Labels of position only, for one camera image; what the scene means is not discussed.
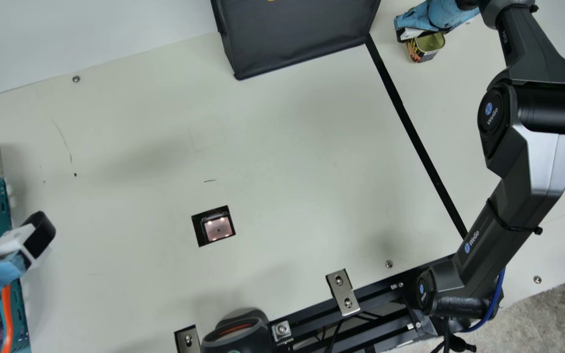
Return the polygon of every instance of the metal bracket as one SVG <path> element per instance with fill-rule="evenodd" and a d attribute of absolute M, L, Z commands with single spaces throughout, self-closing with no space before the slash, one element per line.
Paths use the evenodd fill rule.
<path fill-rule="evenodd" d="M 195 325 L 173 333 L 178 353 L 200 353 L 200 337 Z"/>
<path fill-rule="evenodd" d="M 342 316 L 348 316 L 361 310 L 345 269 L 327 275 L 326 280 Z"/>
<path fill-rule="evenodd" d="M 277 344 L 287 343 L 287 339 L 291 337 L 291 327 L 289 321 L 283 321 L 272 326 L 272 334 L 274 335 L 274 342 Z"/>

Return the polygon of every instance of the dark scuff mark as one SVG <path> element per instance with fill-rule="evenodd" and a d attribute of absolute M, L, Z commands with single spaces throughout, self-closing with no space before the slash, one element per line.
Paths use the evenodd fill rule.
<path fill-rule="evenodd" d="M 74 163 L 74 157 L 71 155 L 71 150 L 69 149 L 69 145 L 67 145 L 67 140 L 65 139 L 65 135 L 62 134 L 62 130 L 60 130 L 60 127 L 58 126 L 58 124 L 56 124 L 56 122 L 53 119 L 51 120 L 51 122 L 56 127 L 56 129 L 58 129 L 58 132 L 60 132 L 60 137 L 62 138 L 62 142 L 65 143 L 65 147 L 69 151 L 69 162 L 71 164 L 73 164 Z"/>

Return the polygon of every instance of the blue cable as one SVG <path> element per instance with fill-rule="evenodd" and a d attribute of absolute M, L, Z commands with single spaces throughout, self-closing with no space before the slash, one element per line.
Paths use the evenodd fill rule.
<path fill-rule="evenodd" d="M 487 320 L 489 320 L 492 313 L 494 312 L 494 308 L 496 307 L 496 304 L 498 303 L 498 298 L 500 297 L 500 291 L 503 289 L 504 278 L 505 278 L 505 269 L 500 271 L 500 275 L 498 275 L 498 281 L 496 281 L 496 290 L 494 291 L 494 296 L 491 297 L 491 302 L 489 302 L 489 308 L 487 308 L 487 313 L 485 313 L 485 316 L 481 319 L 481 321 L 477 322 L 477 324 L 475 324 L 470 328 L 467 328 L 466 330 L 463 330 L 462 332 L 472 332 L 474 330 L 477 330 L 481 326 L 483 326 L 487 322 Z"/>

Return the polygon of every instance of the tin can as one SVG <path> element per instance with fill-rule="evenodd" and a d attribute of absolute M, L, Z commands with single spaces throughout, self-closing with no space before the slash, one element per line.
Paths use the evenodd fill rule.
<path fill-rule="evenodd" d="M 425 36 L 411 38 L 407 41 L 407 49 L 414 63 L 428 62 L 446 45 L 444 33 L 435 32 Z"/>

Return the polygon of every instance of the metal plate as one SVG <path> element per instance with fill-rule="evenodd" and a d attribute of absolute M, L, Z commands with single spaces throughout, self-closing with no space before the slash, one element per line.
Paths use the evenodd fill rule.
<path fill-rule="evenodd" d="M 326 280 L 342 316 L 348 316 L 361 310 L 345 269 L 327 275 Z"/>
<path fill-rule="evenodd" d="M 195 326 L 175 331 L 178 353 L 200 353 L 200 338 Z"/>

